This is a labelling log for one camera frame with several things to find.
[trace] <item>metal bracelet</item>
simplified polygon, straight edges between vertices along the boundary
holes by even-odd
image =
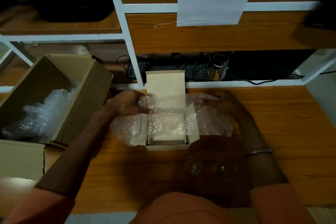
[[[257,154],[257,153],[272,153],[273,149],[269,148],[269,149],[259,149],[259,150],[252,150],[249,151],[248,153],[244,154],[244,156],[246,155],[251,155],[251,154]]]

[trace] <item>keyboard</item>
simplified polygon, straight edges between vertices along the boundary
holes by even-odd
[[[143,81],[146,83],[147,71],[184,70],[186,81],[204,82],[208,79],[207,64],[193,59],[138,59],[139,69]],[[126,70],[126,77],[136,80],[133,65],[130,62]]]

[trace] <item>hand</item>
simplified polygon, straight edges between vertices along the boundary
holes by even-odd
[[[149,113],[150,109],[140,108],[137,105],[138,100],[144,96],[143,93],[135,90],[125,90],[114,98],[108,99],[103,109],[115,116],[130,116],[139,113]]]
[[[246,108],[228,90],[219,91],[214,94],[219,100],[203,100],[203,103],[212,106],[221,112],[228,113],[236,117],[237,115],[248,113]]]

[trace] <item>person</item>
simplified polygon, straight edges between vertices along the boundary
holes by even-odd
[[[149,113],[137,101],[143,94],[123,91],[92,116],[92,119],[55,164],[18,205],[5,223],[64,223],[81,187],[96,145],[103,140],[109,124],[117,116]],[[276,163],[253,117],[230,91],[216,94],[219,100],[204,104],[231,115],[237,122],[250,170],[250,197],[260,223],[315,223],[288,179]],[[171,192],[140,210],[132,224],[239,223],[227,210],[194,195]]]

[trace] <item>open cardboard box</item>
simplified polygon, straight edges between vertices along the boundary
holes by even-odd
[[[195,107],[193,104],[186,106],[186,85],[184,82],[184,73],[182,70],[175,71],[149,71],[146,72],[147,77],[147,95],[152,96],[154,99],[165,99],[172,97],[174,101],[167,105],[167,113],[155,113],[148,116],[142,115],[139,122],[144,131],[140,131],[139,135],[142,136],[140,145],[145,145],[147,150],[174,150],[174,149],[187,149],[194,141],[199,140],[200,135],[198,132],[197,120],[195,114]],[[195,128],[192,133],[188,135],[166,135],[152,133],[148,134],[148,122],[162,122],[165,127],[174,129],[183,124],[186,119],[188,124],[192,124]]]
[[[88,55],[41,57],[0,106],[0,131],[25,118],[25,105],[44,99],[56,89],[78,88],[50,144],[66,147],[85,128],[92,114],[102,107],[113,75]],[[0,140],[0,177],[39,180],[44,170],[44,144]]]

